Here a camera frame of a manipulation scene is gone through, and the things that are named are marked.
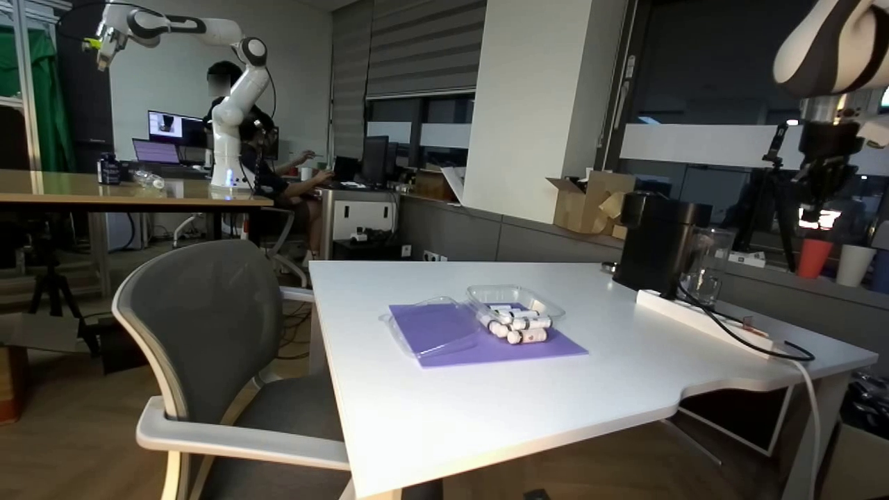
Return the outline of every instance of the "red object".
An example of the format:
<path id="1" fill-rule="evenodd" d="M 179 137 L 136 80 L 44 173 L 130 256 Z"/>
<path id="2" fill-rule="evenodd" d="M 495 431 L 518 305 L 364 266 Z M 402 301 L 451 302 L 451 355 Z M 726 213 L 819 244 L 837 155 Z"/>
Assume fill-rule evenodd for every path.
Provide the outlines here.
<path id="1" fill-rule="evenodd" d="M 798 276 L 809 280 L 819 279 L 832 250 L 834 244 L 825 240 L 804 240 Z"/>

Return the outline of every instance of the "chair armrest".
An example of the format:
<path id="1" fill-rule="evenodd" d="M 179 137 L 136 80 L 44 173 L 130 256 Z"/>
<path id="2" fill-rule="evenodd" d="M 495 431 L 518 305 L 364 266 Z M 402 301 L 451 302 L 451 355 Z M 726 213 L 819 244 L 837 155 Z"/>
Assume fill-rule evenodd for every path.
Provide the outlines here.
<path id="1" fill-rule="evenodd" d="M 227 455 L 315 469 L 350 469 L 343 441 L 261 427 L 179 423 L 166 420 L 162 397 L 151 397 L 141 408 L 136 441 L 148 450 Z"/>
<path id="2" fill-rule="evenodd" d="M 312 288 L 301 288 L 301 287 L 277 287 L 284 301 L 291 302 L 315 302 L 315 293 Z"/>

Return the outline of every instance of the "green curtain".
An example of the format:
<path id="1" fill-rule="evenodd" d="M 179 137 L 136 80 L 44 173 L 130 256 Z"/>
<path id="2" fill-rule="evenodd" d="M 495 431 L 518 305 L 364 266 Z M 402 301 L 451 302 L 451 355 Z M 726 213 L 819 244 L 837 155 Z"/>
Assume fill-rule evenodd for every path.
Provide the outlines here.
<path id="1" fill-rule="evenodd" d="M 58 83 L 57 44 L 44 31 L 29 31 L 29 40 L 43 170 L 76 170 L 72 134 Z M 0 95 L 19 95 L 18 40 L 11 27 L 0 27 Z"/>

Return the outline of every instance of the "wooden floor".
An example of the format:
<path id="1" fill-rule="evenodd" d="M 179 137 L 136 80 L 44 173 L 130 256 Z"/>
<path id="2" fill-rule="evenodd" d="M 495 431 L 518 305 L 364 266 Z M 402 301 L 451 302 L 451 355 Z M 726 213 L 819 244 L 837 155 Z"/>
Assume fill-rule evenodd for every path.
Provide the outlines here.
<path id="1" fill-rule="evenodd" d="M 308 323 L 291 311 L 277 370 L 307 370 Z M 165 459 L 133 441 L 155 381 L 148 368 L 102 373 L 100 359 L 30 354 L 30 397 L 19 423 L 0 425 L 0 500 L 155 500 Z M 591 438 L 444 480 L 447 500 L 773 500 L 775 463 L 675 420 L 723 463 L 670 425 Z"/>

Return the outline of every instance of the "chair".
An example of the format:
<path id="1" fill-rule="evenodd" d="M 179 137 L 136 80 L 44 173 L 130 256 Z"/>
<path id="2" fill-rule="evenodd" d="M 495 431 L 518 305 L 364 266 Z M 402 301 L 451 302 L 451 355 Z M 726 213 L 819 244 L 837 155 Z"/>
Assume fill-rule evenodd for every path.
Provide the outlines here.
<path id="1" fill-rule="evenodd" d="M 241 240 L 165 254 L 119 284 L 112 311 L 162 390 L 136 441 L 166 454 L 165 500 L 350 494 L 329 376 L 270 381 L 282 309 L 268 259 Z"/>

